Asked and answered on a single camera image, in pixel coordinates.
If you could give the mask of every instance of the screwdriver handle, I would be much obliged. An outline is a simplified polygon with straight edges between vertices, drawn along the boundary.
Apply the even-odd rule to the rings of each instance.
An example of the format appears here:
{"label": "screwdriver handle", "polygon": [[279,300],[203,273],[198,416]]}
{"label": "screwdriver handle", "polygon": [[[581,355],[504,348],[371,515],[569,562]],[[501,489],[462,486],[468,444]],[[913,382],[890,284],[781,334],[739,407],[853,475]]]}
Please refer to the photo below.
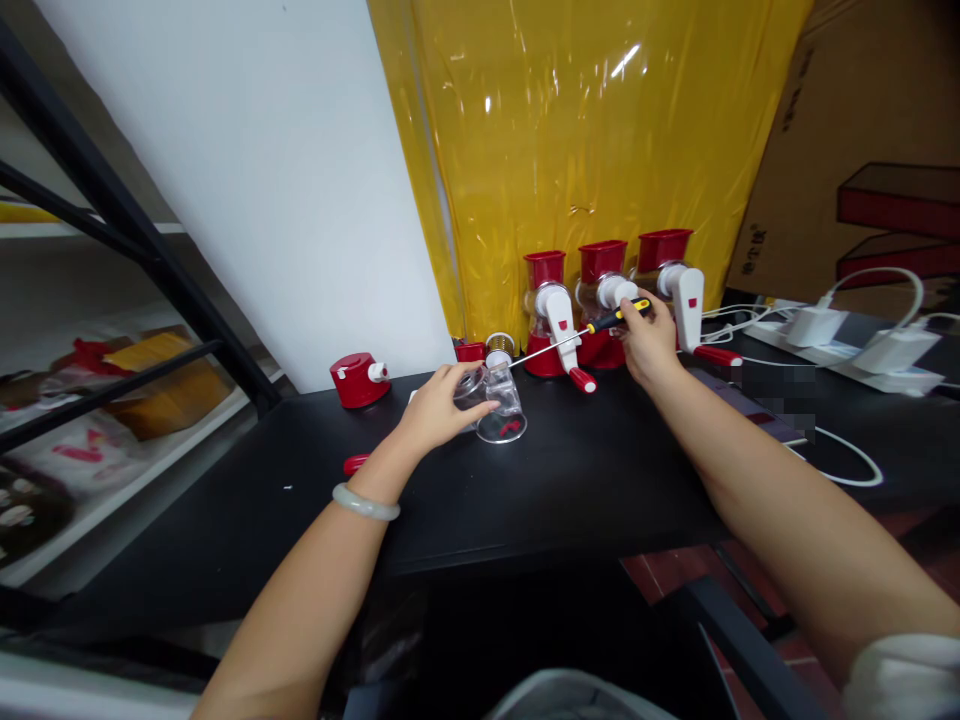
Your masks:
{"label": "screwdriver handle", "polygon": [[[650,301],[646,298],[635,298],[630,301],[630,303],[640,311],[640,314],[646,316],[650,312]],[[601,332],[602,330],[609,330],[610,328],[620,325],[623,322],[623,312],[617,310],[612,312],[609,315],[604,315],[602,318],[597,318],[592,323],[587,323],[587,330],[590,331],[590,334]]]}

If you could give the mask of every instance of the bracelet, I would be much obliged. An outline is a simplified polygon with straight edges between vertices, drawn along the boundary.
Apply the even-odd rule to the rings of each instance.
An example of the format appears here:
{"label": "bracelet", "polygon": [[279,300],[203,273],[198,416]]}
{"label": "bracelet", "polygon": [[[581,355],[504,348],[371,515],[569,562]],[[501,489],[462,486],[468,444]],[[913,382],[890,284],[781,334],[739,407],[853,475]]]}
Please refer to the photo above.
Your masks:
{"label": "bracelet", "polygon": [[347,510],[374,520],[396,520],[400,514],[399,505],[382,505],[362,498],[348,488],[346,483],[340,483],[333,489],[333,499]]}

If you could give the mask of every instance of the yellow plastic curtain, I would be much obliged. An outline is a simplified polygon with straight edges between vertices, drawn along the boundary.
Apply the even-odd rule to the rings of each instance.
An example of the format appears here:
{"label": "yellow plastic curtain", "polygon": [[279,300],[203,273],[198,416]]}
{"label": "yellow plastic curtain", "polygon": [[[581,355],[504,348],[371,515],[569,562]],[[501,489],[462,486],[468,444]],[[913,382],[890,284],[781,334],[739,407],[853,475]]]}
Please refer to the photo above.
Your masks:
{"label": "yellow plastic curtain", "polygon": [[526,341],[523,256],[689,227],[706,304],[811,0],[369,0],[451,335]]}

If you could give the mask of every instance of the black shelf frame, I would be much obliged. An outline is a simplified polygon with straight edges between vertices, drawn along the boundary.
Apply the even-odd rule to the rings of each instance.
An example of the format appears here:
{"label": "black shelf frame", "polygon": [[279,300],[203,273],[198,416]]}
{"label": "black shelf frame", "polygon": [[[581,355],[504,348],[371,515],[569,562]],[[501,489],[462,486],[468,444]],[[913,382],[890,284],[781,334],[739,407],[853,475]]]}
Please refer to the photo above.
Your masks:
{"label": "black shelf frame", "polygon": [[[219,361],[258,417],[275,408],[280,393],[2,20],[0,93],[93,210],[68,202],[4,162],[0,162],[0,185],[136,263],[200,338],[198,346],[174,358],[0,433],[0,455],[206,355]],[[0,586],[0,626],[16,633],[29,634],[56,606],[28,592]]]}

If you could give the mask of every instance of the black table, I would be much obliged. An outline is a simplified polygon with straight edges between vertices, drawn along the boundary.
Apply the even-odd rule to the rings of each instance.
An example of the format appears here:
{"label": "black table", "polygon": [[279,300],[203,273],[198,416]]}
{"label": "black table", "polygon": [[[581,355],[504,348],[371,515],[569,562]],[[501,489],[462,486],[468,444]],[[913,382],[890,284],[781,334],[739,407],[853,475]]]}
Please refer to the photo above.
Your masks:
{"label": "black table", "polygon": [[[756,340],[744,355],[799,360]],[[732,369],[755,397],[815,413],[818,426],[870,454],[886,482],[846,490],[869,511],[960,501],[960,403],[885,395],[825,370]],[[591,396],[565,378],[515,373],[525,435],[488,445],[472,433],[414,473],[376,582],[500,573],[570,558],[627,556],[728,536],[692,466],[625,369],[597,373]],[[360,411],[333,391],[284,401],[47,623],[84,635],[132,634],[241,617],[343,480],[342,463],[394,427],[426,375],[394,380]],[[821,470],[869,471],[823,438],[802,450]]]}

